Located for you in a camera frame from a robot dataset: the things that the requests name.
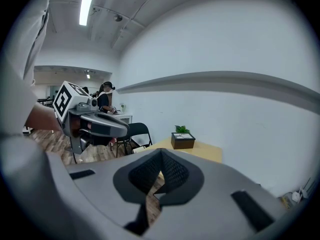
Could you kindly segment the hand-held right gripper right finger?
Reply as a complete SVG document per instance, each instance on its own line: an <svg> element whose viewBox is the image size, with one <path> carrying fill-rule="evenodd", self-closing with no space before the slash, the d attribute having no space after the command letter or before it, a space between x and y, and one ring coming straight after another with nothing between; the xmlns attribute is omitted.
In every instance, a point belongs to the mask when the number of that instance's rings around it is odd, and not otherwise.
<svg viewBox="0 0 320 240"><path fill-rule="evenodd" d="M275 221L286 209L263 187L225 165L186 152L175 155L198 166L204 183L198 194L184 205L165 206L144 233L149 240L243 240L256 234L232 194L246 191Z"/></svg>

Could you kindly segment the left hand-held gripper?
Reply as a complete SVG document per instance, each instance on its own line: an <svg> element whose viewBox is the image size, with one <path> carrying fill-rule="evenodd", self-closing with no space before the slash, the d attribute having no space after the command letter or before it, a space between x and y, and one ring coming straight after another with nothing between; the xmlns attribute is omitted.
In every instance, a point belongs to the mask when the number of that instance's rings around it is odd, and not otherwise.
<svg viewBox="0 0 320 240"><path fill-rule="evenodd" d="M63 133L70 138L73 154L80 155L89 145L107 146L111 137L124 137L130 129L115 116L99 112L97 99L68 81L62 83L53 108ZM82 133L74 135L73 122L80 123Z"/></svg>

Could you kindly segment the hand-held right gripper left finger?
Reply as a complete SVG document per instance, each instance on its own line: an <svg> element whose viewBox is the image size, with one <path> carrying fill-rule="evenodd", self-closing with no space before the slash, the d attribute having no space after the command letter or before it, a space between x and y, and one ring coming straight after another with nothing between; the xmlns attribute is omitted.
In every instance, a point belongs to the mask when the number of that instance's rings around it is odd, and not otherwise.
<svg viewBox="0 0 320 240"><path fill-rule="evenodd" d="M59 237L161 237L163 219L149 225L146 193L130 182L130 165L161 160L161 149L152 149L104 162L65 166L48 153L54 189L65 213L57 221Z"/></svg>

